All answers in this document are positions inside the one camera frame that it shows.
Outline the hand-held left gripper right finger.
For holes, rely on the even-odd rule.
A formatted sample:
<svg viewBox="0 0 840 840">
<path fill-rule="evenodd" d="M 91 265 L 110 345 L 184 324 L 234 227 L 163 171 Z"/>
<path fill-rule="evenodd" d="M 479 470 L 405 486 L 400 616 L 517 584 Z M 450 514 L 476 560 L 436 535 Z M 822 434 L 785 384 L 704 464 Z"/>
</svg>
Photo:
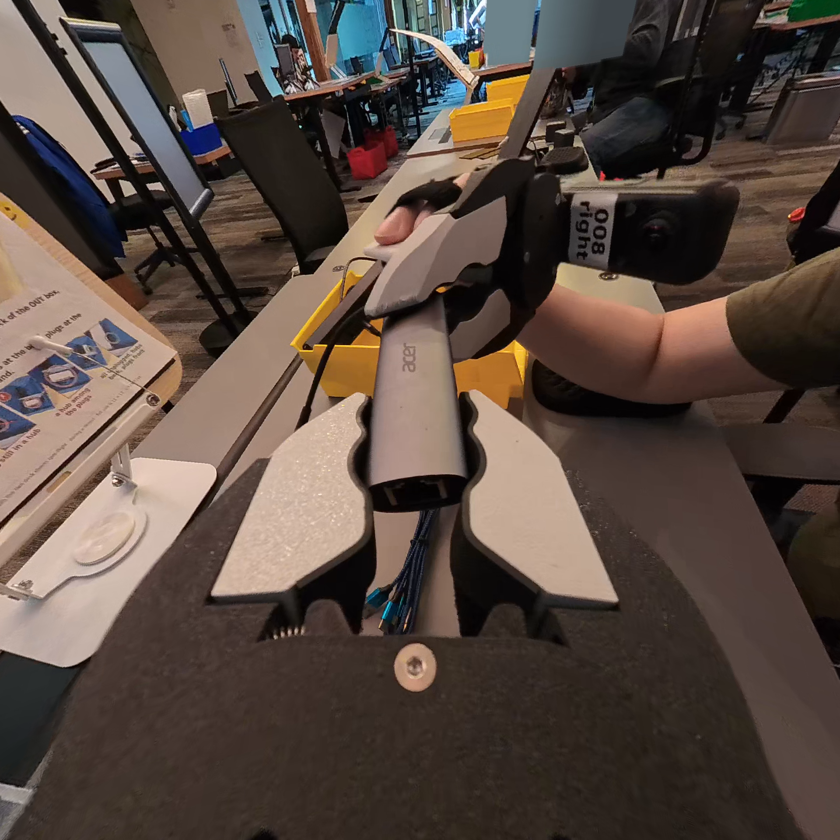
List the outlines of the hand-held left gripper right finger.
<svg viewBox="0 0 840 840">
<path fill-rule="evenodd" d="M 449 551 L 458 632 L 516 606 L 551 639 L 552 610 L 613 611 L 619 599 L 564 468 L 533 430 L 478 391 L 459 396 L 469 480 Z"/>
</svg>

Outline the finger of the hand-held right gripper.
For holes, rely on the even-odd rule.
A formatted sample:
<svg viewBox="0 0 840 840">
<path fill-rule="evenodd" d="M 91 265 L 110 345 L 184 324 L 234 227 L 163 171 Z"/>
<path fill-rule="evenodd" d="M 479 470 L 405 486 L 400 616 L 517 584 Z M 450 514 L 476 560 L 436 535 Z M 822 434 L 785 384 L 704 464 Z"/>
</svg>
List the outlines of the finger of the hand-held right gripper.
<svg viewBox="0 0 840 840">
<path fill-rule="evenodd" d="M 454 364 L 506 348 L 521 331 L 521 313 L 490 283 L 447 289 L 447 330 Z"/>
<path fill-rule="evenodd" d="M 364 305 L 369 320 L 384 319 L 430 301 L 447 308 L 447 289 L 459 285 L 469 266 L 490 266 L 499 257 L 508 227 L 506 197 L 456 217 L 438 212 L 426 218 L 402 243 L 378 246 L 374 239 L 367 256 L 383 259 L 385 266 Z M 475 284 L 490 283 L 492 271 Z"/>
</svg>

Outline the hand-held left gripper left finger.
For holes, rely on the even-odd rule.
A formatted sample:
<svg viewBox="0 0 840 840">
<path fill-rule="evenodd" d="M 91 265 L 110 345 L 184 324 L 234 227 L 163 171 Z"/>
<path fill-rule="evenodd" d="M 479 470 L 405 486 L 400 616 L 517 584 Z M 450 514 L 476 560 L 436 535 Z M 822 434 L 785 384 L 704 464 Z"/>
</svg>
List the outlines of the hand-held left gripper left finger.
<svg viewBox="0 0 840 840">
<path fill-rule="evenodd" d="M 281 629 L 337 603 L 353 633 L 376 571 L 374 513 L 362 480 L 370 398 L 355 393 L 302 425 L 265 462 L 210 591 L 221 604 L 275 604 Z"/>
</svg>

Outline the grey metal USB hub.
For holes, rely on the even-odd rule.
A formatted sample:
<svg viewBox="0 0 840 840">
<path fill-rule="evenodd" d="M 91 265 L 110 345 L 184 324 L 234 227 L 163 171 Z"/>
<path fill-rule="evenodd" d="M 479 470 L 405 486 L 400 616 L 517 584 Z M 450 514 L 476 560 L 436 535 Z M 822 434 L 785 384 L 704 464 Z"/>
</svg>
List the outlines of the grey metal USB hub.
<svg viewBox="0 0 840 840">
<path fill-rule="evenodd" d="M 441 300 L 384 320 L 369 432 L 375 511 L 425 511 L 460 500 L 469 469 Z"/>
</svg>

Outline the yellow plastic bin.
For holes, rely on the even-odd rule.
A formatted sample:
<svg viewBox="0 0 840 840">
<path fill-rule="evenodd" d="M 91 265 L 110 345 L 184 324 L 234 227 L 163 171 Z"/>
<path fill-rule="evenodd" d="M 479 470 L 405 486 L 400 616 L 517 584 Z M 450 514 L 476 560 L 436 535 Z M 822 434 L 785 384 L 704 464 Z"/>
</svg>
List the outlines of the yellow plastic bin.
<svg viewBox="0 0 840 840">
<path fill-rule="evenodd" d="M 449 114 L 454 145 L 499 139 L 507 134 L 530 78 L 528 74 L 486 84 L 486 100 L 467 104 Z"/>
<path fill-rule="evenodd" d="M 347 277 L 340 280 L 321 301 L 291 342 L 311 373 L 316 372 L 326 347 L 324 339 L 312 343 L 312 338 L 333 315 L 345 295 L 362 279 L 364 271 L 372 266 L 371 262 L 363 261 L 358 265 L 360 271 L 351 269 Z M 331 353 L 320 382 L 325 394 L 336 398 L 356 392 L 372 396 L 379 347 L 379 338 L 366 330 L 352 340 L 338 344 Z M 480 391 L 506 409 L 511 399 L 523 398 L 528 364 L 529 352 L 515 342 L 492 355 L 455 364 L 458 393 Z"/>
</svg>

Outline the person's right forearm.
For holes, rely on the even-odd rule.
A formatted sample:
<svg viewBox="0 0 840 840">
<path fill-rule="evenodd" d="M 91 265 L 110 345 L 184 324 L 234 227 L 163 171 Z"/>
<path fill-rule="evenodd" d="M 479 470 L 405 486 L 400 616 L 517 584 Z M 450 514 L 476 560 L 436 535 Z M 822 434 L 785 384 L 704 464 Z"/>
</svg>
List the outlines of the person's right forearm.
<svg viewBox="0 0 840 840">
<path fill-rule="evenodd" d="M 573 383 L 634 402 L 724 396 L 750 377 L 723 300 L 651 313 L 555 286 L 518 339 Z"/>
</svg>

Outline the black quilted cushion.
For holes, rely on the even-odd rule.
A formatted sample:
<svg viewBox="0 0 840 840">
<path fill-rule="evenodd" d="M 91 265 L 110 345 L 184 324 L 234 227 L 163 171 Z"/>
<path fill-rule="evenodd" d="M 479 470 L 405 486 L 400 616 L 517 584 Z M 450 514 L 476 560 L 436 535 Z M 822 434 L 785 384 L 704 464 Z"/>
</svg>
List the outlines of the black quilted cushion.
<svg viewBox="0 0 840 840">
<path fill-rule="evenodd" d="M 536 360 L 531 366 L 533 398 L 546 411 L 564 417 L 657 421 L 682 417 L 693 402 L 651 403 L 593 391 Z"/>
</svg>

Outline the black office chair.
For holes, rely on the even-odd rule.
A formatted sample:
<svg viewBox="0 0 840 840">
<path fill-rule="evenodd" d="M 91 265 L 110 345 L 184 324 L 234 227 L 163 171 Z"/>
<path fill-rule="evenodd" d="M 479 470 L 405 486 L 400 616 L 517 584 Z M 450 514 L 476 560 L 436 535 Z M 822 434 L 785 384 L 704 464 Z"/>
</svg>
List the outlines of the black office chair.
<svg viewBox="0 0 840 840">
<path fill-rule="evenodd" d="M 350 225 L 340 190 L 288 105 L 279 98 L 215 125 L 281 225 L 300 273 L 315 273 Z"/>
</svg>

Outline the grey laptop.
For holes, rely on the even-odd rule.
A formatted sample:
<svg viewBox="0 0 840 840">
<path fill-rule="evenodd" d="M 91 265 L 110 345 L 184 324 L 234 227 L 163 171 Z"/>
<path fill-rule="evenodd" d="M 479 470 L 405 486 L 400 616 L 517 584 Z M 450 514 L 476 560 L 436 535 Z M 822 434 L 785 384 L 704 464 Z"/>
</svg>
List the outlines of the grey laptop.
<svg viewBox="0 0 840 840">
<path fill-rule="evenodd" d="M 597 64 L 623 53 L 635 5 L 635 1 L 542 2 L 532 70 L 499 145 L 499 160 L 522 156 L 561 69 Z"/>
</svg>

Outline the instruction poster board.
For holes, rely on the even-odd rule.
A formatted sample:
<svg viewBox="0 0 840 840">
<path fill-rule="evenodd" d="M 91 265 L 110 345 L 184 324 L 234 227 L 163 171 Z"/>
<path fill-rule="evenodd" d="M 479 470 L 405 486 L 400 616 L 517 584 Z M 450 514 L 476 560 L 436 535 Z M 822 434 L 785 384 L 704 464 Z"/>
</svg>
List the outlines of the instruction poster board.
<svg viewBox="0 0 840 840">
<path fill-rule="evenodd" d="M 182 381 L 169 341 L 2 196 L 2 526 L 150 393 Z"/>
</svg>

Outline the black framed display screen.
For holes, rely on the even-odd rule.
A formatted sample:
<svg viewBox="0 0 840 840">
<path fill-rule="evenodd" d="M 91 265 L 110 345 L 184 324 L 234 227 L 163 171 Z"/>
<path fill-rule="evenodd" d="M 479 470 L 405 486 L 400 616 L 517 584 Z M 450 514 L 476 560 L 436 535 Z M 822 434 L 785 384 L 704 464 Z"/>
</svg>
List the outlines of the black framed display screen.
<svg viewBox="0 0 840 840">
<path fill-rule="evenodd" d="M 264 297 L 269 289 L 238 288 L 212 245 L 201 218 L 213 201 L 214 193 L 179 131 L 165 115 L 163 105 L 133 57 L 121 27 L 68 17 L 59 21 L 129 128 L 134 142 L 146 155 L 158 181 L 173 200 L 197 253 L 219 285 L 219 294 L 205 291 L 205 298 L 213 304 L 227 298 L 234 306 L 233 313 L 221 308 L 227 320 L 219 318 L 199 337 L 203 349 L 216 359 L 256 317 L 256 313 L 246 307 L 245 298 Z"/>
</svg>

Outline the blue jacket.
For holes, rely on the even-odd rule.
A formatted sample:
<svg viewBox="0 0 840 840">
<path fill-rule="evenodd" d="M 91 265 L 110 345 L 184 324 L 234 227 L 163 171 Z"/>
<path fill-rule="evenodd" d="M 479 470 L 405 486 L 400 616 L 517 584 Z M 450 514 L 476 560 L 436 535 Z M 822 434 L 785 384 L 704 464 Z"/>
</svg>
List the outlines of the blue jacket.
<svg viewBox="0 0 840 840">
<path fill-rule="evenodd" d="M 13 120 L 27 142 L 56 178 L 63 195 L 73 207 L 75 215 L 84 221 L 115 259 L 125 257 L 124 244 L 128 235 L 115 219 L 111 204 L 96 187 L 87 172 L 67 149 L 36 121 L 23 115 L 13 115 Z"/>
</svg>

